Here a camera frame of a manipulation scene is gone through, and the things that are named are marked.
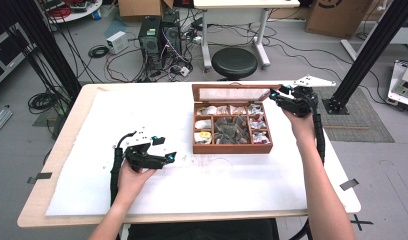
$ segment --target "electronic device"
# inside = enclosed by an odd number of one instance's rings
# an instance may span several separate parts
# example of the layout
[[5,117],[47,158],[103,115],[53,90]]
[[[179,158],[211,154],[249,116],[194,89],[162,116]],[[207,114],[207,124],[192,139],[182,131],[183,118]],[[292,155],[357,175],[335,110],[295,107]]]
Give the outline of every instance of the electronic device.
[[45,11],[50,11],[55,8],[63,6],[65,3],[61,0],[43,0],[42,6]]
[[[126,138],[131,138],[136,135],[136,144],[133,144],[126,148],[123,152],[121,147],[122,142]],[[111,204],[113,204],[117,192],[118,192],[118,179],[119,172],[122,166],[123,159],[126,159],[133,171],[139,172],[142,168],[148,169],[162,169],[164,165],[174,163],[176,152],[168,153],[163,156],[156,156],[148,154],[148,149],[151,144],[161,145],[164,144],[166,138],[147,136],[143,131],[128,133],[124,135],[118,142],[116,148],[114,149],[114,163],[111,169],[111,180],[110,180],[110,191],[111,191]]]
[[400,96],[408,98],[408,67],[404,72],[404,75],[401,79],[398,79],[394,88],[392,89],[393,93],[396,93]]
[[167,53],[177,53],[182,55],[179,11],[166,11],[164,18],[161,21],[161,27],[163,44],[166,45]]
[[139,44],[141,46],[142,57],[147,69],[163,69],[162,63],[162,41],[161,41],[161,17],[145,16],[139,30]]
[[279,88],[270,89],[269,99],[276,102],[280,108],[291,112],[297,117],[313,115],[314,131],[317,141],[317,151],[322,163],[325,162],[325,137],[323,135],[322,118],[317,111],[318,96],[313,92],[312,86],[335,86],[335,82],[326,81],[307,75],[294,81],[296,87],[280,85]]
[[110,47],[110,51],[113,54],[118,54],[127,47],[129,47],[129,42],[126,33],[119,31],[113,36],[107,38],[107,44]]
[[86,12],[86,8],[88,7],[88,2],[87,1],[73,2],[69,4],[69,7],[74,12]]

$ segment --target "small object in box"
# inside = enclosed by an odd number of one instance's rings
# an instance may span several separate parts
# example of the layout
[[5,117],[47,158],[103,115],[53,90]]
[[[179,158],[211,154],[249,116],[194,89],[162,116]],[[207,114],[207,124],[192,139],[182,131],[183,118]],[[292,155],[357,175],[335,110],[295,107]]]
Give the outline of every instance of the small object in box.
[[231,114],[247,114],[244,107],[229,106]]
[[250,104],[250,106],[248,107],[248,111],[252,115],[253,114],[263,114],[263,110],[261,109],[260,104]]
[[195,128],[196,129],[211,129],[211,119],[196,121]]
[[263,116],[258,119],[250,118],[250,126],[252,129],[265,129],[266,123],[263,121]]
[[194,140],[196,144],[210,144],[211,143],[211,133],[196,132],[194,133]]
[[216,144],[247,144],[250,143],[247,117],[223,117],[217,119],[214,128]]
[[210,107],[203,107],[197,109],[197,115],[213,115],[217,113],[217,107],[210,106]]
[[266,132],[254,132],[253,142],[255,144],[269,144],[270,143],[269,139],[266,137]]
[[221,114],[229,114],[229,113],[228,113],[228,106],[219,106],[219,107],[217,107],[217,112],[216,112],[216,114],[219,114],[219,115],[221,115]]

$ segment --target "round stool seat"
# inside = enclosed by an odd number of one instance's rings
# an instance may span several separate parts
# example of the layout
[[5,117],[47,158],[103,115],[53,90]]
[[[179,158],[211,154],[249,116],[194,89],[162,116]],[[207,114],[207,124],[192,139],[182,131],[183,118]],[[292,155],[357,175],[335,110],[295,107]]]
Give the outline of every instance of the round stool seat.
[[256,57],[242,48],[224,48],[213,55],[211,65],[220,75],[238,80],[253,74],[258,66]]

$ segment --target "aluminum profile pole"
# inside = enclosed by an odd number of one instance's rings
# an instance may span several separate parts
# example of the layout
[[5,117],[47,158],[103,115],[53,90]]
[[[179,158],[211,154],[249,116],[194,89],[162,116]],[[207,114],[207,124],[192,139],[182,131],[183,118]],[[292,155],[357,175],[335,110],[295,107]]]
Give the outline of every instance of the aluminum profile pole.
[[329,100],[329,113],[341,113],[351,95],[407,20],[408,0],[394,0]]

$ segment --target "wooden compartment tray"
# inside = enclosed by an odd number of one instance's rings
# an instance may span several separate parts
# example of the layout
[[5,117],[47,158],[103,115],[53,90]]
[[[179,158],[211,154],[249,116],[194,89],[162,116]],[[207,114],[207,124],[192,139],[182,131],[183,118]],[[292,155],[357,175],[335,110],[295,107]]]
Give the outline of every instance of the wooden compartment tray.
[[263,106],[270,88],[279,85],[193,84],[193,153],[270,153],[272,137]]

